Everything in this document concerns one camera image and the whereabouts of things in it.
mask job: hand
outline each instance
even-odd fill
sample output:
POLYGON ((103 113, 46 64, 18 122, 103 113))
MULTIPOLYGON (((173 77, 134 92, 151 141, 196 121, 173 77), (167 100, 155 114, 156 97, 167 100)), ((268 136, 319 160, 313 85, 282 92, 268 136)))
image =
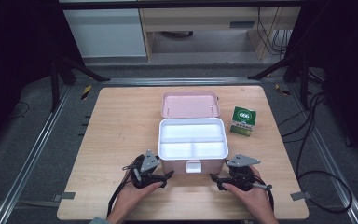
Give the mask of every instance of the hand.
MULTIPOLYGON (((260 173, 250 166, 254 175, 260 177, 260 173)), ((261 224, 275 224, 278 223, 271 205, 269 204, 269 197, 264 189, 252 188, 249 191, 243 191, 234 185, 224 183, 223 187, 233 195, 237 196, 244 204, 248 211, 261 224)))
POLYGON ((125 218, 135 209, 136 205, 149 193, 161 186, 162 182, 153 183, 143 189, 137 189, 133 184, 127 183, 118 194, 115 206, 106 220, 112 224, 123 223, 125 218))

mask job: table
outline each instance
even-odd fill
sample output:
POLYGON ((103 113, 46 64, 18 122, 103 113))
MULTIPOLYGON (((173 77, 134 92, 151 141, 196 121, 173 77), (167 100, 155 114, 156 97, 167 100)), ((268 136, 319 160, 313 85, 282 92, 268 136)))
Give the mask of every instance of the table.
MULTIPOLYGON (((229 158, 235 154, 261 160, 255 168, 273 186, 278 219, 309 215, 295 174, 273 118, 266 95, 259 86, 126 87, 101 90, 79 149, 57 216, 63 220, 105 217, 107 205, 124 171, 147 149, 158 154, 158 126, 162 121, 162 94, 167 91, 214 91, 219 98, 220 119, 225 123, 229 158), (256 110, 250 137, 228 130, 235 106, 256 110)), ((164 189, 146 197, 128 220, 244 220, 252 219, 241 202, 219 191, 208 175, 173 175, 164 189)))

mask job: white plastic box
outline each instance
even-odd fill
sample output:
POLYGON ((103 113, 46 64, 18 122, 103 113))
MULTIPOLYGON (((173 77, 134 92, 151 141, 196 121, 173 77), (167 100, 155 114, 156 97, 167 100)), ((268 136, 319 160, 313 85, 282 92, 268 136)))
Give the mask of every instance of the white plastic box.
POLYGON ((161 114, 166 118, 159 124, 158 138, 163 172, 219 174, 228 147, 224 123, 215 118, 220 115, 217 96, 208 91, 167 92, 161 114))

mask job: green box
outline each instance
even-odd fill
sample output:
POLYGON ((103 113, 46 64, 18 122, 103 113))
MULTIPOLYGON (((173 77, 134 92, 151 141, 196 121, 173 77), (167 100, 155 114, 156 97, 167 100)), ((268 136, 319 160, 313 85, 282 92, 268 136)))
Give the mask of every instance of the green box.
POLYGON ((255 111, 235 106, 230 131, 250 136, 255 126, 255 111))

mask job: pink box lid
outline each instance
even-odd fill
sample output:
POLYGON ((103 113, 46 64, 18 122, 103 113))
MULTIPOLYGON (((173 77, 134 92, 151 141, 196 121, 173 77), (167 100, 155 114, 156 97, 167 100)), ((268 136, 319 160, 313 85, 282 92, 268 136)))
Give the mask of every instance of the pink box lid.
POLYGON ((218 98, 212 91, 165 92, 161 116, 165 119, 217 118, 220 116, 218 98))

